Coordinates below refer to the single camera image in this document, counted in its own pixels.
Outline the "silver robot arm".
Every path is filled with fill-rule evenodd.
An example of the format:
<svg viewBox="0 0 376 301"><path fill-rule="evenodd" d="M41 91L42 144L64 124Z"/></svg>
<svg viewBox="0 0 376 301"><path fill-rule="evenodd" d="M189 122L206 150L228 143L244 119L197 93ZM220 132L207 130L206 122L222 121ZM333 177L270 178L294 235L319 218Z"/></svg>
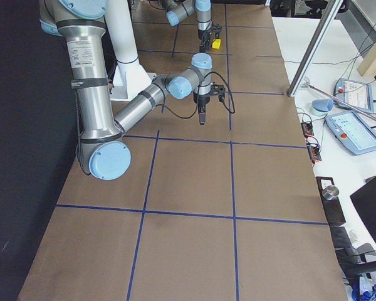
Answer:
<svg viewBox="0 0 376 301"><path fill-rule="evenodd" d="M158 4L166 12L166 17L171 26L180 24L183 20L196 15L198 38L200 39L199 51L205 53L221 47L221 26L212 22L211 2L208 0L182 1L177 4L173 0L159 0Z"/></svg>
<svg viewBox="0 0 376 301"><path fill-rule="evenodd" d="M161 1L172 26L196 15L201 45L191 65L178 75L147 73L139 62L126 1L40 1L44 32L66 40L76 95L77 119L83 124L76 157L81 169L101 180L113 180L128 169L131 154L123 135L168 95L192 95L200 124L212 96L224 98L224 87L211 81L207 54L219 26L211 20L209 1Z"/></svg>

